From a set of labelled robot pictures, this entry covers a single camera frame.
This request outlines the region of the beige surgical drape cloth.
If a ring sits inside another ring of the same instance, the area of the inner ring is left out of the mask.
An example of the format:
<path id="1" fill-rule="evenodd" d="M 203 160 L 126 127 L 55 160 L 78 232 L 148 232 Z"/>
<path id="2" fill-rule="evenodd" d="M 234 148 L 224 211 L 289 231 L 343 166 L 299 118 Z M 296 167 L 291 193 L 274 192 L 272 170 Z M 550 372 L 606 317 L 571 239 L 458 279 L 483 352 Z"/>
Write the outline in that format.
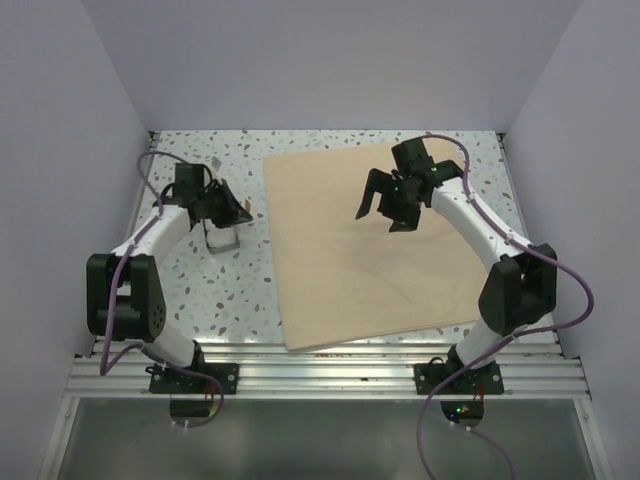
<path id="1" fill-rule="evenodd" d="M 272 155 L 267 218 L 281 325 L 291 350 L 472 323 L 485 269 L 463 237 L 425 210 L 414 232 L 358 217 L 368 173 L 389 144 Z"/>

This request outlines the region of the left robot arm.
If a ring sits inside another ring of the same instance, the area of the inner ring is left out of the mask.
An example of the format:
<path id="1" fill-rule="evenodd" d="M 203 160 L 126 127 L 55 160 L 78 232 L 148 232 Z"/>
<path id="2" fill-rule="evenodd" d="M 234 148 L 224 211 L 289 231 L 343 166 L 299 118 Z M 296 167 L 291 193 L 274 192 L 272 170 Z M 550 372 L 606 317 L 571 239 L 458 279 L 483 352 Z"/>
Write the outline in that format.
<path id="1" fill-rule="evenodd" d="M 87 260 L 87 325 L 103 339 L 100 374 L 106 375 L 120 359 L 110 353 L 112 342 L 125 341 L 129 350 L 140 349 L 175 366 L 173 381 L 193 393 L 207 383 L 208 369 L 199 362 L 198 343 L 167 320 L 159 268 L 197 226 L 203 227 L 211 253 L 238 248 L 237 228 L 253 217 L 205 164 L 178 161 L 173 182 L 153 196 L 151 213 L 140 228 L 111 252 Z"/>

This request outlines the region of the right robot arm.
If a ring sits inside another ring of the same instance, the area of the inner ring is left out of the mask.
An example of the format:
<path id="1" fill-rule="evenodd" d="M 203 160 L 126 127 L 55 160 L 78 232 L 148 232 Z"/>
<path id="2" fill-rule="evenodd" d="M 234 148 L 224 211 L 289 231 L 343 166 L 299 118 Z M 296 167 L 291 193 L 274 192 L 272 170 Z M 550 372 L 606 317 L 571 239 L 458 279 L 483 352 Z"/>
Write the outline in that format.
<path id="1" fill-rule="evenodd" d="M 514 232 L 488 207 L 471 187 L 467 164 L 435 161 L 427 139 L 421 136 L 394 146 L 396 167 L 390 172 L 369 171 L 356 216 L 362 218 L 376 208 L 390 219 L 391 231 L 412 232 L 422 208 L 430 208 L 454 227 L 485 267 L 479 320 L 430 374 L 464 393 L 480 382 L 501 341 L 555 309 L 557 256 L 549 245 L 533 245 Z"/>

